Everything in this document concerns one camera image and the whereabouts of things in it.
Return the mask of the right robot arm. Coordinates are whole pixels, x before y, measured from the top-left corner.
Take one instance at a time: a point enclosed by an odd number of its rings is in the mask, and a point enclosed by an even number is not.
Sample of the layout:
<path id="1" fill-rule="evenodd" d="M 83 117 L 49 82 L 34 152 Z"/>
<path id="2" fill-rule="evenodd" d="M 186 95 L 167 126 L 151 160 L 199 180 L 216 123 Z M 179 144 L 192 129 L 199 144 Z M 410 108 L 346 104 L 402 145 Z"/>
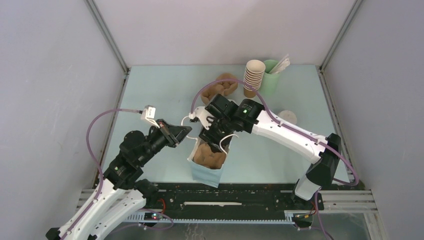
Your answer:
<path id="1" fill-rule="evenodd" d="M 202 125 L 199 137 L 222 152 L 231 134 L 246 132 L 271 139 L 306 158 L 310 166 L 295 185 L 291 204 L 304 209 L 315 193 L 332 184 L 340 161 L 341 138 L 325 137 L 279 118 L 263 104 L 245 98 L 240 104 L 217 94 L 206 106 L 191 110 L 189 118 Z"/>

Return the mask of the white cup lid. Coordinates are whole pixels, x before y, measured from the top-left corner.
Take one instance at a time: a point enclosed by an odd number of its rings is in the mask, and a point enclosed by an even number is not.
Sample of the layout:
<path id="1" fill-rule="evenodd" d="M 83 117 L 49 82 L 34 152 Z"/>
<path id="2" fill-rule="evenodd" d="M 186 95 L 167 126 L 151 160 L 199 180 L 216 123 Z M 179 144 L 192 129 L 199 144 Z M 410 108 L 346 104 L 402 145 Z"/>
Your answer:
<path id="1" fill-rule="evenodd" d="M 279 112 L 278 117 L 280 117 L 281 119 L 283 119 L 283 120 L 285 120 L 285 121 L 287 121 L 287 122 L 289 122 L 293 125 L 296 125 L 297 121 L 298 121 L 296 115 L 290 110 L 283 110 L 283 111 Z"/>

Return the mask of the white paper bag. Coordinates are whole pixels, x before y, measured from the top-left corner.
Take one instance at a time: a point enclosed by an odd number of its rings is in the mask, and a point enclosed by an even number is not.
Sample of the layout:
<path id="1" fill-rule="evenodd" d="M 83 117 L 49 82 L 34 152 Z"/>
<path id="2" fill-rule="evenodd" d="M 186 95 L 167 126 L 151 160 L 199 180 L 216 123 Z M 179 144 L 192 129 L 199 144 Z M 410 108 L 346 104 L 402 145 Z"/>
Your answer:
<path id="1" fill-rule="evenodd" d="M 230 152 L 232 138 L 237 138 L 237 134 L 227 134 L 221 142 L 218 151 L 214 152 L 213 148 L 199 135 L 203 127 L 197 124 L 194 130 L 195 136 L 187 136 L 188 139 L 194 140 L 193 150 L 187 160 L 191 170 L 192 179 L 196 183 L 201 183 L 209 187 L 217 188 L 221 181 L 224 164 Z"/>

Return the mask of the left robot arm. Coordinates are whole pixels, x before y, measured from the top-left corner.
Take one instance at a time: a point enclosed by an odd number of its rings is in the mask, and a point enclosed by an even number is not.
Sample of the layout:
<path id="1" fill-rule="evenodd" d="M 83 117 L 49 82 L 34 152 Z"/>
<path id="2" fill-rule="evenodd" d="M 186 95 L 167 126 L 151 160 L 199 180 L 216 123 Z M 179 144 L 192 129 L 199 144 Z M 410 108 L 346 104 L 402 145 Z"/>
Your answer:
<path id="1" fill-rule="evenodd" d="M 192 130 L 163 119 L 156 123 L 147 135 L 133 130 L 124 136 L 103 182 L 66 224 L 46 233 L 48 240 L 103 240 L 136 210 L 156 206 L 158 189 L 147 179 L 139 179 L 142 168 L 164 147 L 179 145 Z"/>

